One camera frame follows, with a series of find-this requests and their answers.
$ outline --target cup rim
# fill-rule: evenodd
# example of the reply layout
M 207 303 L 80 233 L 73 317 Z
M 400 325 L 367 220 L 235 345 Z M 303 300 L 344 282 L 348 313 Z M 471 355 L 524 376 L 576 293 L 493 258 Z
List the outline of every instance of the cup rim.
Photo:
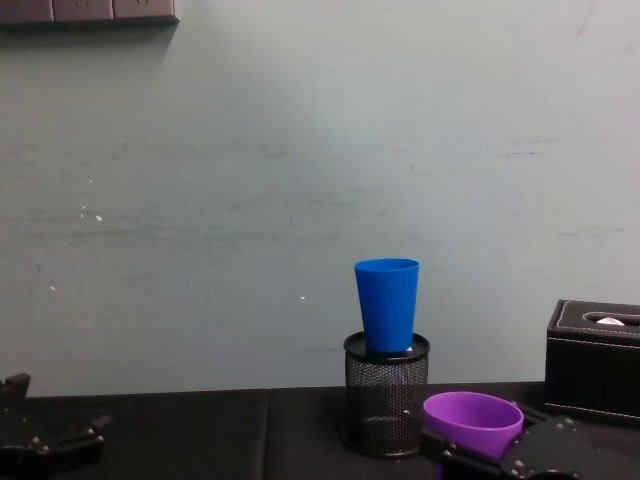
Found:
M 516 421 L 514 421 L 513 423 L 510 423 L 509 425 L 505 425 L 502 427 L 476 427 L 475 425 L 467 425 L 464 423 L 459 423 L 459 422 L 452 422 L 449 420 L 446 420 L 440 416 L 437 415 L 433 415 L 431 412 L 428 411 L 428 403 L 430 401 L 435 401 L 435 400 L 439 400 L 442 397 L 447 397 L 447 396 L 465 396 L 465 397 L 484 397 L 486 399 L 491 399 L 492 401 L 495 401 L 496 403 L 501 403 L 505 406 L 510 407 L 512 410 L 514 410 L 516 412 L 517 415 L 517 419 Z M 425 413 L 425 415 L 432 417 L 436 420 L 439 420 L 441 422 L 445 422 L 448 425 L 453 425 L 455 427 L 460 427 L 460 428 L 464 428 L 466 430 L 474 430 L 474 431 L 478 431 L 478 432 L 499 432 L 502 430 L 509 430 L 512 429 L 515 425 L 518 425 L 520 423 L 522 423 L 524 421 L 524 413 L 522 413 L 522 410 L 520 410 L 518 408 L 517 405 L 515 405 L 512 402 L 509 402 L 508 400 L 505 400 L 504 398 L 500 398 L 500 397 L 496 397 L 493 395 L 488 395 L 486 393 L 479 393 L 479 392 L 467 392 L 467 391 L 458 391 L 458 392 L 443 392 L 443 393 L 438 393 L 436 395 L 432 395 L 431 397 L 427 398 L 424 403 L 422 404 L 422 409 Z
M 391 268 L 380 268 L 382 264 L 398 263 L 397 266 Z M 399 272 L 401 270 L 409 270 L 416 268 L 420 265 L 420 262 L 413 258 L 402 257 L 381 257 L 381 258 L 369 258 L 367 260 L 360 260 L 355 264 L 355 269 L 365 272 Z

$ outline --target black mount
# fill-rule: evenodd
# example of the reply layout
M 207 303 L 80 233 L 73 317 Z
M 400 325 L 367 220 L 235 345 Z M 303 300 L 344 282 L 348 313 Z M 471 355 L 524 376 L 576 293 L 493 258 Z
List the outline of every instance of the black mount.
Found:
M 47 435 L 15 411 L 30 381 L 21 373 L 0 382 L 0 478 L 48 478 L 99 461 L 111 418 L 99 417 L 63 437 Z
M 524 429 L 501 459 L 456 445 L 429 428 L 422 430 L 420 454 L 442 466 L 443 480 L 640 479 L 640 463 L 594 447 L 575 420 L 518 407 L 525 414 Z

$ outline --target mesh pencil holder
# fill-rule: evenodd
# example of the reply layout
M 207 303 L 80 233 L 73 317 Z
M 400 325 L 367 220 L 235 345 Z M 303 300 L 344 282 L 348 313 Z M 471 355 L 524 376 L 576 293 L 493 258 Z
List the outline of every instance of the mesh pencil holder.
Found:
M 363 332 L 345 340 L 344 437 L 352 449 L 379 458 L 418 453 L 429 349 L 417 334 L 411 351 L 393 356 L 367 352 Z

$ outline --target black leather tissue box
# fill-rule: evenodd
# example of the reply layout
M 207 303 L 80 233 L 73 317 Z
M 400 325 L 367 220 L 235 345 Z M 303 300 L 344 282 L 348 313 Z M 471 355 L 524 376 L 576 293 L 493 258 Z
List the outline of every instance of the black leather tissue box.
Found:
M 624 325 L 597 323 L 604 318 Z M 547 329 L 545 405 L 640 426 L 640 306 L 558 302 Z

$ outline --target table surface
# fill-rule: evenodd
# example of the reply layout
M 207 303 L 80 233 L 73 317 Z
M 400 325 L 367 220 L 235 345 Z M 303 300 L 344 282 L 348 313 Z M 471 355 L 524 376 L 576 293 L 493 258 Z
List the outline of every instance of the table surface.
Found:
M 542 383 L 431 385 L 542 404 Z M 30 399 L 25 411 L 51 433 L 114 418 L 103 460 L 66 479 L 431 479 L 419 457 L 375 460 L 340 439 L 340 387 Z M 588 424 L 603 448 L 637 455 L 640 430 Z

